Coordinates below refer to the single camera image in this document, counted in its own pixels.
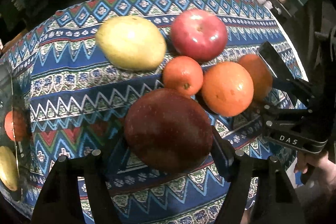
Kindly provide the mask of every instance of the table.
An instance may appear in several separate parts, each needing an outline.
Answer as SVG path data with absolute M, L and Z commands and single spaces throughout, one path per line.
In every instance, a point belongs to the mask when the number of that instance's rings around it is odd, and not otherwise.
M 267 8 L 250 0 L 93 0 L 57 11 L 26 34 L 0 62 L 9 62 L 30 110 L 31 165 L 29 185 L 17 210 L 31 217 L 45 178 L 60 155 L 83 157 L 102 147 L 122 125 L 128 107 L 144 93 L 162 87 L 160 73 L 173 58 L 168 34 L 182 11 L 215 13 L 227 26 L 228 44 L 214 60 L 236 61 L 254 53 L 268 40 L 296 77 L 306 80 L 297 53 Z M 162 64 L 151 72 L 115 68 L 95 44 L 99 25 L 112 16 L 134 15 L 151 20 L 167 38 Z M 272 90 L 268 100 L 293 108 L 288 96 Z M 266 159 L 277 155 L 288 168 L 296 153 L 261 138 L 258 115 L 209 117 L 220 135 L 235 149 Z M 93 223 L 83 178 L 78 179 L 87 223 Z M 106 183 L 124 223 L 210 223 L 216 218 L 229 184 L 218 175 L 209 157 L 188 175 L 169 175 L 145 166 L 131 155 L 125 171 Z M 247 208 L 254 200 L 257 178 L 251 180 Z

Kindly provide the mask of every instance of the silver bolt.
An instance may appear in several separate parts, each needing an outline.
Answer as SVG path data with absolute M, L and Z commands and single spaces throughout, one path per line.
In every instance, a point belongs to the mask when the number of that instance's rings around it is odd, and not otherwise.
M 272 162 L 277 162 L 277 161 L 278 161 L 278 157 L 276 157 L 276 156 L 270 156 L 269 159 L 270 159 Z
M 62 155 L 62 156 L 59 156 L 59 157 L 58 157 L 58 161 L 63 162 L 63 161 L 65 161 L 67 158 L 68 158 L 67 156 Z
M 95 150 L 92 151 L 92 155 L 94 155 L 94 156 L 98 156 L 98 155 L 100 155 L 100 153 L 101 153 L 101 151 L 99 149 L 95 149 Z
M 236 155 L 239 156 L 239 157 L 244 156 L 244 151 L 241 150 L 241 149 L 236 150 L 235 153 L 236 153 Z

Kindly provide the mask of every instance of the yellow fruit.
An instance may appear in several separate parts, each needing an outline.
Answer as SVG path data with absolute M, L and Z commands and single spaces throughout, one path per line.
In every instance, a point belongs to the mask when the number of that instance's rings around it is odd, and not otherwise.
M 0 147 L 0 179 L 12 191 L 18 189 L 18 172 L 13 152 L 6 146 Z
M 136 16 L 112 17 L 100 26 L 96 42 L 113 65 L 126 70 L 155 69 L 167 49 L 159 29 Z

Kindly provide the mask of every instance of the tablecloth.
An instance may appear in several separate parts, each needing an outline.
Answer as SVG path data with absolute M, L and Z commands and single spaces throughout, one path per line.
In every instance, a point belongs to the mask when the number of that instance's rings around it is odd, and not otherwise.
M 228 32 L 225 50 L 203 67 L 255 53 L 267 40 L 295 77 L 306 78 L 293 45 L 276 19 L 267 8 L 250 0 L 93 0 L 57 11 L 0 60 L 11 64 L 30 111 L 32 161 L 27 166 L 29 185 L 22 202 L 13 202 L 0 187 L 19 212 L 31 217 L 43 183 L 60 155 L 83 157 L 102 147 L 121 127 L 135 100 L 163 87 L 162 69 L 173 58 L 170 25 L 182 11 L 195 8 L 216 14 Z M 125 15 L 147 18 L 167 39 L 168 51 L 155 71 L 117 69 L 95 44 L 102 22 Z M 268 100 L 281 108 L 294 107 L 278 90 L 272 90 Z M 261 120 L 256 114 L 209 114 L 209 118 L 235 149 L 263 159 L 277 155 L 285 169 L 295 159 L 294 151 L 259 136 Z M 86 222 L 92 224 L 85 181 L 79 178 L 78 183 Z M 147 167 L 131 155 L 126 169 L 106 185 L 123 223 L 212 223 L 229 188 L 210 156 L 198 170 L 173 176 Z M 257 178 L 253 178 L 247 208 L 254 203 L 256 187 Z

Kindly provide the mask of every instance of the orange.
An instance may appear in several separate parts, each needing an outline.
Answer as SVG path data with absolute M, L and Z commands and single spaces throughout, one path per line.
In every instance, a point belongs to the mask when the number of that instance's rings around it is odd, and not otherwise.
M 273 77 L 263 60 L 255 54 L 247 54 L 238 60 L 251 75 L 253 80 L 253 99 L 263 100 L 272 89 Z
M 21 142 L 24 138 L 26 138 L 27 125 L 24 115 L 16 110 L 8 112 L 5 117 L 5 131 L 12 141 Z
M 163 84 L 186 97 L 195 95 L 203 84 L 201 66 L 192 58 L 179 56 L 170 60 L 163 70 Z
M 213 112 L 225 117 L 238 115 L 252 102 L 252 78 L 237 63 L 219 63 L 205 73 L 202 97 Z

